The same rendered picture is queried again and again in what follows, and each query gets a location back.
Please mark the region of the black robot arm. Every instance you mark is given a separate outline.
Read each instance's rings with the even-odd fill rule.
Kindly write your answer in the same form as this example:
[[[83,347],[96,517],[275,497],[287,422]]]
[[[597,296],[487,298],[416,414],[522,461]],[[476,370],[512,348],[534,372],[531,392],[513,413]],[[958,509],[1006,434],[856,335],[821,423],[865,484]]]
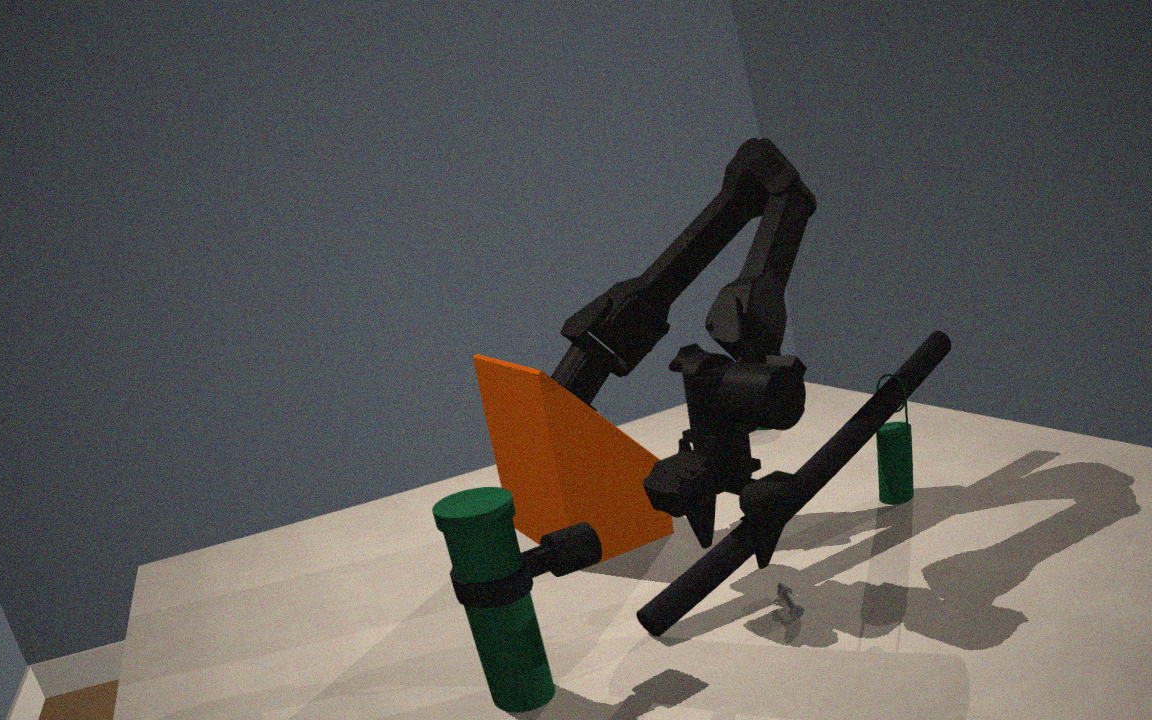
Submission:
[[[717,425],[738,420],[788,430],[805,411],[806,366],[782,355],[787,314],[785,288],[808,218],[817,210],[799,172],[770,138],[750,138],[723,168],[723,187],[643,275],[614,285],[568,318],[561,331],[573,344],[550,378],[589,407],[605,379],[623,377],[669,331],[669,306],[755,217],[761,217],[737,281],[710,305],[707,328],[732,357],[698,343],[679,348],[669,372],[684,374],[689,420]],[[599,343],[594,338],[602,341]],[[593,410],[596,411],[594,407]],[[679,454],[643,480],[657,511],[684,518],[721,495],[721,458],[708,445],[702,454],[679,439]]]

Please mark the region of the dark grey long tube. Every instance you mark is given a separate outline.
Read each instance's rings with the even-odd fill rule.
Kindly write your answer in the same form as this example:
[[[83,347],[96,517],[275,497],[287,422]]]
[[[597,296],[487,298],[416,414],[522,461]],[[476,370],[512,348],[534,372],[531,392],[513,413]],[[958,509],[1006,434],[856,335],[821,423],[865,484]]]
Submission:
[[[905,397],[914,395],[914,391],[933,372],[934,366],[941,363],[950,348],[948,334],[934,331],[931,338],[908,357],[904,365],[893,373],[905,387]],[[896,414],[904,402],[902,386],[890,376],[890,381],[884,382],[867,404],[861,406],[858,414],[847,420],[844,427],[838,430],[838,433],[828,439],[803,468],[795,471],[806,479],[809,501],[844,468],[846,462],[858,454],[861,447],[867,445],[870,437],[890,419],[890,415]],[[730,574],[736,571],[742,562],[753,556],[753,529],[748,526],[745,521],[741,521],[730,535],[723,537],[723,541],[719,541],[707,555],[702,556],[692,568],[685,570],[653,600],[646,602],[643,609],[636,612],[641,626],[655,637],[662,635],[714,591],[717,585],[721,585],[723,579],[730,577]]]

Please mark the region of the green cylinder with wire loop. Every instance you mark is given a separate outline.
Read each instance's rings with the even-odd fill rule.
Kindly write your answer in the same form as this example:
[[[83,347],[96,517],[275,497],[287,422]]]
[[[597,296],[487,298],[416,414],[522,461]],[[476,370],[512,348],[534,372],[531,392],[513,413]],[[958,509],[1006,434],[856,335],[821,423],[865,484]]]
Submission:
[[[892,376],[897,379],[897,376]],[[914,435],[908,423],[908,397],[904,393],[905,420],[890,420],[876,432],[879,500],[882,503],[905,503],[914,498]],[[902,407],[896,411],[900,414]]]

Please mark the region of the dark green capped post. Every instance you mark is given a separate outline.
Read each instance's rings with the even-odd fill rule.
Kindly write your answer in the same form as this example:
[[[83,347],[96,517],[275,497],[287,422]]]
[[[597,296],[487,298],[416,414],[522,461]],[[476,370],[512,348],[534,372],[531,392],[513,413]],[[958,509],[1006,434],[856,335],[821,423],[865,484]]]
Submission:
[[[494,582],[522,568],[515,514],[511,492],[502,487],[463,488],[435,502],[435,529],[444,532],[454,578]],[[494,705],[517,714],[553,700],[556,687],[531,592],[498,609],[465,612]]]

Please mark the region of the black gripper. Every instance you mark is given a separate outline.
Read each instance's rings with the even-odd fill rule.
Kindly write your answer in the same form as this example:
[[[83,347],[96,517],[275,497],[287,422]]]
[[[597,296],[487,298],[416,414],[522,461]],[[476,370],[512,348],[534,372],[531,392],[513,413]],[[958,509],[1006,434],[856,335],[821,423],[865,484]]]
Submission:
[[[740,521],[753,529],[756,562],[764,569],[771,562],[788,516],[809,502],[806,479],[778,470],[756,480],[751,478],[753,471],[761,469],[761,461],[751,457],[750,452],[749,433],[756,430],[753,425],[738,420],[722,420],[717,425],[689,423],[690,429],[682,430],[682,437],[690,439],[692,450],[702,454],[702,445],[708,445],[721,458],[723,477],[718,478],[719,488],[726,486],[723,492],[738,495],[738,507],[745,515]],[[717,526],[717,495],[702,509],[692,506],[685,518],[702,548],[708,548]]]

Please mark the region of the grey bolt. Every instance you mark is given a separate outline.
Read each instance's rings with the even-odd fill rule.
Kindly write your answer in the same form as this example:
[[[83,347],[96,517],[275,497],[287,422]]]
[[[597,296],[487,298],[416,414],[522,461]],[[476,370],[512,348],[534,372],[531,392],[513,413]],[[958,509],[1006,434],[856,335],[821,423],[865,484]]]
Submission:
[[[788,614],[791,615],[790,617],[799,619],[801,616],[803,616],[804,609],[803,606],[797,605],[797,602],[794,601],[794,597],[791,597],[791,593],[794,593],[794,591],[791,591],[790,585],[786,585],[782,582],[778,584],[776,594],[780,596],[780,600],[785,600],[788,607],[790,607]]]

